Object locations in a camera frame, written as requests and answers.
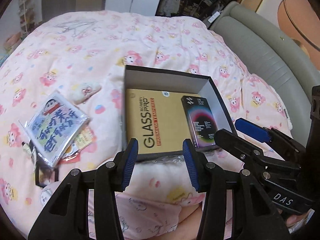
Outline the pink cartoon print blanket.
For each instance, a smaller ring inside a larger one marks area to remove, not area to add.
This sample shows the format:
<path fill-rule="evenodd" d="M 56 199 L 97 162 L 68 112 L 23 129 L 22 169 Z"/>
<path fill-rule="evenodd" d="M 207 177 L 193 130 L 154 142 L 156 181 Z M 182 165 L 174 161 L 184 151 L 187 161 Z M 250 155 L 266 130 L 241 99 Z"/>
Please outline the pink cartoon print blanket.
<path fill-rule="evenodd" d="M 96 20 L 77 37 L 55 25 Z M 80 109 L 91 117 L 97 150 L 77 163 L 92 170 L 121 148 L 121 97 L 126 64 L 210 76 L 233 120 L 245 118 L 289 134 L 292 124 L 276 91 L 251 74 L 223 38 L 191 17 L 146 17 L 113 11 L 70 12 L 39 26 L 1 65 L 1 206 L 26 236 L 40 211 L 44 191 L 35 185 L 33 163 L 22 149 L 20 122 L 30 120 L 55 90 L 69 98 L 83 83 L 101 86 Z"/>

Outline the black open cardboard box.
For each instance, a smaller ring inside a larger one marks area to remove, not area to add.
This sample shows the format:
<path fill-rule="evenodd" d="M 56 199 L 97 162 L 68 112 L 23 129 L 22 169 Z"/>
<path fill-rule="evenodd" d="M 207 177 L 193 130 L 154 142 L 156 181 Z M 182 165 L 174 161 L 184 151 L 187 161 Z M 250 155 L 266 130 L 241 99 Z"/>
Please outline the black open cardboard box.
<path fill-rule="evenodd" d="M 182 154 L 185 139 L 195 134 L 183 107 L 205 98 L 216 129 L 236 130 L 225 103 L 209 76 L 140 66 L 125 67 L 122 117 L 123 146 L 138 141 L 138 162 Z"/>

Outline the cartoon diamond painting pack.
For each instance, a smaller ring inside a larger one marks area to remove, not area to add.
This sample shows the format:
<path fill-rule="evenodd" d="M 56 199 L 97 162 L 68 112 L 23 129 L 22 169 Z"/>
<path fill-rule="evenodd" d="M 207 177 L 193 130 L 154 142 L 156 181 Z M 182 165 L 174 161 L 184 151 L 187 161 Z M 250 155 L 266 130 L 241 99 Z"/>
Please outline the cartoon diamond painting pack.
<path fill-rule="evenodd" d="M 39 158 L 55 168 L 90 117 L 67 100 L 59 91 L 50 94 L 33 117 L 20 122 L 36 148 Z"/>

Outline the small black phone box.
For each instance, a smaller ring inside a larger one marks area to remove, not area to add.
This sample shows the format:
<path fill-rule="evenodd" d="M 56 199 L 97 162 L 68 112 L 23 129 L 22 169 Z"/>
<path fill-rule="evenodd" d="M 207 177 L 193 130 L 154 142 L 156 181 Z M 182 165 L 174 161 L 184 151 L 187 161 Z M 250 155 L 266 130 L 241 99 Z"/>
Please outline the small black phone box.
<path fill-rule="evenodd" d="M 207 99 L 184 95 L 181 102 L 194 147 L 200 151 L 212 150 L 217 126 Z"/>

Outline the grey padded headboard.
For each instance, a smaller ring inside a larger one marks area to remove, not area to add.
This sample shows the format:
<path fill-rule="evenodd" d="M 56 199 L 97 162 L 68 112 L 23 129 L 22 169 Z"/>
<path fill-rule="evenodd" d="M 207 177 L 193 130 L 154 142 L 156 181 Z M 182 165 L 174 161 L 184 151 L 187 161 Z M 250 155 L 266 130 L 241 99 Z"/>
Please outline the grey padded headboard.
<path fill-rule="evenodd" d="M 293 138 L 306 145 L 312 88 L 319 85 L 319 71 L 308 56 L 279 28 L 237 2 L 225 7 L 211 30 L 222 36 L 251 74 L 277 92 L 293 124 Z"/>

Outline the yellow glass screen protector box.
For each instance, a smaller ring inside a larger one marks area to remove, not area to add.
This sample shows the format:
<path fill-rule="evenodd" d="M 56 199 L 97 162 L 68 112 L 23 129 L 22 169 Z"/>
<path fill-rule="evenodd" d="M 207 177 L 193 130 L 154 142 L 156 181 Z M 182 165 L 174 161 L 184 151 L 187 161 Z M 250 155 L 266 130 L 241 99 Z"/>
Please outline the yellow glass screen protector box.
<path fill-rule="evenodd" d="M 126 90 L 126 136 L 138 140 L 139 154 L 182 150 L 183 141 L 191 138 L 181 102 L 184 95 L 198 96 L 159 90 Z"/>

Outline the clear bubble wrap sheet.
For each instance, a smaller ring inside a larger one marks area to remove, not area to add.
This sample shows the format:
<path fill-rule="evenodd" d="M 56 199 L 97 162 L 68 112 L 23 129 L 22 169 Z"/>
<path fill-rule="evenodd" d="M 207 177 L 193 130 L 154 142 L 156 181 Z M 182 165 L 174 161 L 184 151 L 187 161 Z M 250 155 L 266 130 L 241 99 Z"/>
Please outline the clear bubble wrap sheet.
<path fill-rule="evenodd" d="M 136 165 L 143 167 L 167 167 L 179 166 L 185 164 L 182 151 L 139 154 L 136 160 Z"/>

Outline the orange cartoon card packet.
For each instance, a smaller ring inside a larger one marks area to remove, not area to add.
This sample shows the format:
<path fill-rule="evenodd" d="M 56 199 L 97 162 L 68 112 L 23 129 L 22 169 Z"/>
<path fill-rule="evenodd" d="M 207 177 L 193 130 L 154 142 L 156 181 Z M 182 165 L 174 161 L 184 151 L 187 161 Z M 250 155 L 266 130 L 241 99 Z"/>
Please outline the orange cartoon card packet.
<path fill-rule="evenodd" d="M 86 126 L 67 148 L 60 160 L 60 164 L 77 163 L 81 160 L 82 153 L 94 153 L 97 150 L 97 137 L 93 130 Z"/>

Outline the black keychain frame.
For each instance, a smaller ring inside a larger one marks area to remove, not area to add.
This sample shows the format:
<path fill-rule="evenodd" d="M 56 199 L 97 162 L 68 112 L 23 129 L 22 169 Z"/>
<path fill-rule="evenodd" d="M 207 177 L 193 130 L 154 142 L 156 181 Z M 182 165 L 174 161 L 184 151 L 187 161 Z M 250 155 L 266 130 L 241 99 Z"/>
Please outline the black keychain frame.
<path fill-rule="evenodd" d="M 59 169 L 49 167 L 45 161 L 39 156 L 38 150 L 32 141 L 22 142 L 22 149 L 31 159 L 33 163 L 33 173 L 35 185 L 45 188 L 47 185 L 59 180 Z"/>

